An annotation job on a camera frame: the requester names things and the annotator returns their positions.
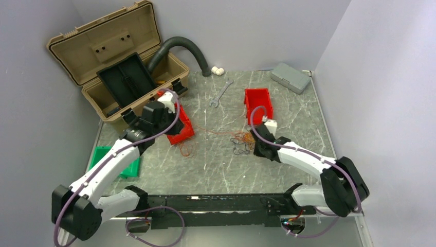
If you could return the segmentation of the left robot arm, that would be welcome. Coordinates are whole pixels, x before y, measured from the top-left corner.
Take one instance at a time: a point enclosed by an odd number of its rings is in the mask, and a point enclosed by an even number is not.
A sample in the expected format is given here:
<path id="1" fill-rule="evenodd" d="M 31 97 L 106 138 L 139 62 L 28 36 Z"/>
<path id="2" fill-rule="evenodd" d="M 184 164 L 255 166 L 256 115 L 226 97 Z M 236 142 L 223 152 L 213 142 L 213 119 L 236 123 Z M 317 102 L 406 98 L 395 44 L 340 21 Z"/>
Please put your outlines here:
<path id="1" fill-rule="evenodd" d="M 100 225 L 117 215 L 131 212 L 141 216 L 150 207 L 148 193 L 136 186 L 105 197 L 103 193 L 112 181 L 138 159 L 164 134 L 180 133 L 178 100 L 152 101 L 144 107 L 143 115 L 134 120 L 111 150 L 85 175 L 69 186 L 59 185 L 51 194 L 51 221 L 54 224 L 53 242 L 61 246 L 59 231 L 69 232 L 82 241 L 92 237 Z"/>

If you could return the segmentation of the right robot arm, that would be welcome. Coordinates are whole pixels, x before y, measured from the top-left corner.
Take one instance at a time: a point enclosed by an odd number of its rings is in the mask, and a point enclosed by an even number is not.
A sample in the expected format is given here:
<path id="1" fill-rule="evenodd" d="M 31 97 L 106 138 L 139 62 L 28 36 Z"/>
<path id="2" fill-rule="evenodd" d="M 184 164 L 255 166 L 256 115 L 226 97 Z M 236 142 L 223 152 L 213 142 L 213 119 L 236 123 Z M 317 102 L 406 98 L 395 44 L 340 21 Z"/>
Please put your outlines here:
<path id="1" fill-rule="evenodd" d="M 252 129 L 254 154 L 296 167 L 319 181 L 319 185 L 297 183 L 284 193 L 283 206 L 290 213 L 309 207 L 327 207 L 340 217 L 358 208 L 370 191 L 353 161 L 313 153 L 286 137 L 275 138 L 265 124 Z"/>

